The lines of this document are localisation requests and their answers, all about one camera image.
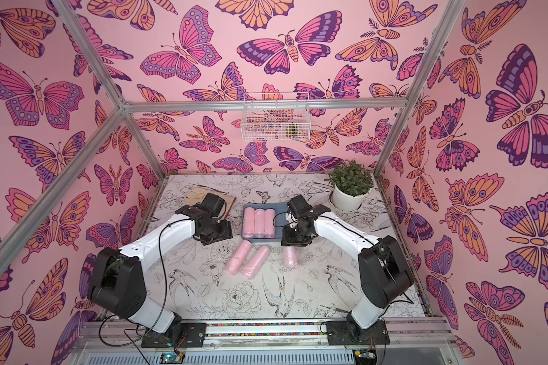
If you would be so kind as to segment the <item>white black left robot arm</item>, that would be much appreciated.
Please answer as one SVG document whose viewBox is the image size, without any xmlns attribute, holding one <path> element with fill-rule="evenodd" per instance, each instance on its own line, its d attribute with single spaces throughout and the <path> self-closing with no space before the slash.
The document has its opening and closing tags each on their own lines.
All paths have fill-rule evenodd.
<svg viewBox="0 0 548 365">
<path fill-rule="evenodd" d="M 181 338 L 181 316 L 166 308 L 146 290 L 145 276 L 164 254 L 194 239 L 207 246 L 233 237 L 231 223 L 224 219 L 226 202 L 212 193 L 202 202 L 184 205 L 160 227 L 122 246 L 105 248 L 94 262 L 88 299 L 111 314 L 128 319 L 175 343 Z"/>
</svg>

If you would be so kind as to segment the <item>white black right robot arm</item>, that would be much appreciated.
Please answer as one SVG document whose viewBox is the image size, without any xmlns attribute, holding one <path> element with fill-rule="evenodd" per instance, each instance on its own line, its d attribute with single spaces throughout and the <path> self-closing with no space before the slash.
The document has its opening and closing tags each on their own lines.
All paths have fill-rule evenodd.
<svg viewBox="0 0 548 365">
<path fill-rule="evenodd" d="M 322 237 L 358 261 L 362 298 L 348 312 L 346 327 L 355 342 L 369 339 L 389 306 L 413 286 L 412 270 L 398 241 L 368 234 L 340 219 L 325 205 L 309 205 L 301 195 L 286 203 L 283 246 L 308 246 Z"/>
</svg>

